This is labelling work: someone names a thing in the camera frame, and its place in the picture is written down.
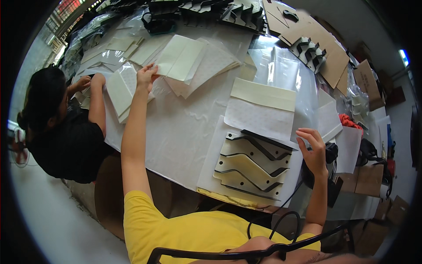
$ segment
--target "woman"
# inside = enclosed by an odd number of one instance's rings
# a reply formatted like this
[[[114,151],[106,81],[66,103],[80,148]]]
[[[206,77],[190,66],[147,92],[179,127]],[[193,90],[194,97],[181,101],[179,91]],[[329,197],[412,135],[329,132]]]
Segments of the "woman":
[[[247,236],[248,222],[227,212],[195,212],[171,219],[165,218],[154,206],[145,170],[146,104],[157,67],[148,65],[138,71],[137,87],[130,108],[129,119],[122,140],[122,176],[124,193],[124,238],[133,264],[146,263],[154,248],[172,248],[196,252],[242,252],[264,250],[275,243],[290,244],[282,235],[268,237],[270,229],[252,224],[251,239]],[[303,159],[315,176],[315,184],[306,211],[305,224],[297,241],[322,232],[327,215],[327,178],[325,144],[318,131],[299,128],[296,134],[312,146],[306,149],[298,137]],[[278,253],[262,259],[261,264],[277,263],[374,263],[352,254],[335,256],[320,252],[321,243],[316,242],[286,254],[282,261]],[[206,261],[162,256],[160,263],[171,264],[247,264],[239,261]]]
[[[64,73],[45,68],[31,77],[25,107],[18,114],[19,126],[26,133],[26,147],[37,163],[55,178],[90,183],[97,178],[104,158],[113,149],[104,142],[106,110],[103,85],[97,73],[81,77],[66,87]],[[69,103],[69,99],[91,87],[89,111]]]

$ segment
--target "dark hair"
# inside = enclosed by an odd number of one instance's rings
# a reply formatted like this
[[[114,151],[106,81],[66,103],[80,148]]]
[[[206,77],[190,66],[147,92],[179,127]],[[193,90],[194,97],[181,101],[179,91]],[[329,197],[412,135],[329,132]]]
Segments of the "dark hair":
[[[66,92],[64,73],[55,67],[37,71],[29,82],[25,106],[18,113],[19,126],[35,133],[42,132],[48,120],[57,115],[60,103]]]

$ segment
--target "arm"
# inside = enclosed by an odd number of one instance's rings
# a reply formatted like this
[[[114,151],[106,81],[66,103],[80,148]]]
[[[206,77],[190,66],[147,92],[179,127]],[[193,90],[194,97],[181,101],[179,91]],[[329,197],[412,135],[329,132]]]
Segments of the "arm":
[[[301,234],[319,235],[322,233],[327,216],[328,170],[325,165],[325,144],[318,131],[314,129],[299,128],[296,134],[306,139],[312,146],[312,150],[308,151],[305,142],[301,138],[297,138],[303,159],[315,178]]]
[[[96,123],[106,137],[106,108],[103,99],[103,86],[106,84],[105,77],[97,73],[91,80],[91,103],[89,104],[88,120]]]
[[[91,77],[82,76],[77,82],[68,86],[68,98],[71,99],[76,92],[83,91],[91,85]]]
[[[132,190],[145,192],[152,200],[145,169],[146,104],[158,67],[150,64],[137,73],[136,91],[122,139],[123,194]]]

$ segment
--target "woman in black shirt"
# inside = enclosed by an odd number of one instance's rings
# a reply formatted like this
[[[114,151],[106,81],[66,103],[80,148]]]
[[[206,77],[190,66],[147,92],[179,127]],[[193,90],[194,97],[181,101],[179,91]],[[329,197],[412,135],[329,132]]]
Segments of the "woman in black shirt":
[[[103,160],[113,153],[104,142],[106,110],[103,86],[97,73],[81,77],[66,87],[58,68],[45,68],[31,77],[25,107],[18,114],[26,133],[26,147],[37,163],[55,178],[90,183],[97,178]],[[78,91],[91,87],[89,111],[69,103]]]

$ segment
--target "yellow t-shirt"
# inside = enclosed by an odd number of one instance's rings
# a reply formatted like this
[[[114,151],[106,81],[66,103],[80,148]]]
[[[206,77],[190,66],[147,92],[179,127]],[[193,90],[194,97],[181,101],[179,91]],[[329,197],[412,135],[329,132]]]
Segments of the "yellow t-shirt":
[[[248,241],[249,222],[227,212],[195,212],[167,219],[142,191],[131,191],[124,197],[124,238],[131,263],[146,263],[157,247],[201,252],[224,252]],[[252,224],[251,237],[268,237],[271,230]],[[302,234],[298,241],[313,237]],[[274,234],[275,243],[290,244],[284,236]],[[304,249],[320,250],[316,242]],[[192,259],[162,256],[162,264],[185,264]]]

